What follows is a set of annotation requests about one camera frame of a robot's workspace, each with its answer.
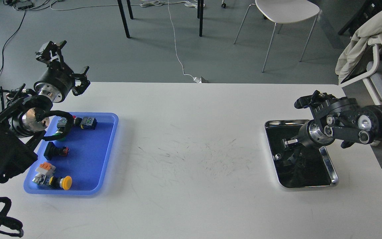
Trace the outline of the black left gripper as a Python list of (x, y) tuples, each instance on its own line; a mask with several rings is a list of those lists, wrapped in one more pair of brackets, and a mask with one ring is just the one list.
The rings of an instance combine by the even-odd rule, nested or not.
[[(37, 94), (48, 97), (53, 103), (63, 102), (71, 89), (74, 96), (79, 96), (91, 84), (87, 79), (89, 66), (85, 66), (81, 74), (67, 67), (61, 52), (66, 43), (66, 40), (59, 43), (49, 41), (36, 52), (36, 60), (46, 64), (47, 68), (33, 88)], [(76, 81), (80, 82), (79, 86), (75, 85)]]

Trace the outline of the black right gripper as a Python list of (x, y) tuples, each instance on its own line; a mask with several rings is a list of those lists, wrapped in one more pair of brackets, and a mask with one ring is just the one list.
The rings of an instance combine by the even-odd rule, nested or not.
[(306, 159), (301, 153), (301, 147), (320, 148), (317, 138), (320, 138), (320, 128), (314, 120), (310, 120), (304, 124), (300, 128), (297, 137), (283, 138), (282, 145), (285, 151), (282, 166), (305, 166)]

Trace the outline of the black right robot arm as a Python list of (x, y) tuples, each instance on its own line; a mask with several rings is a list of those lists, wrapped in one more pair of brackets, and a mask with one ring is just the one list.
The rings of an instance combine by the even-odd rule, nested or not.
[(314, 91), (294, 103), (296, 109), (310, 109), (313, 119), (300, 127), (298, 134), (282, 139), (280, 153), (299, 158), (302, 148), (319, 149), (339, 139), (342, 148), (355, 143), (382, 142), (382, 105), (360, 107), (355, 98), (335, 97)]

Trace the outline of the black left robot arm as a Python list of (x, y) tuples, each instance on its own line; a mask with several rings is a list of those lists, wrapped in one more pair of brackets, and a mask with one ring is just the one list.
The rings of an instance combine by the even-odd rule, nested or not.
[[(25, 84), (14, 90), (0, 88), (2, 111), (0, 112), (0, 183), (22, 174), (38, 159), (34, 152), (42, 140), (51, 142), (68, 135), (77, 123), (68, 112), (51, 108), (63, 102), (71, 91), (75, 96), (83, 94), (90, 81), (89, 66), (76, 74), (65, 63), (62, 48), (67, 42), (52, 41), (42, 45), (36, 52), (36, 60), (47, 69), (33, 88)], [(12, 201), (0, 197), (0, 234), (23, 236), (23, 224), (7, 214)]]

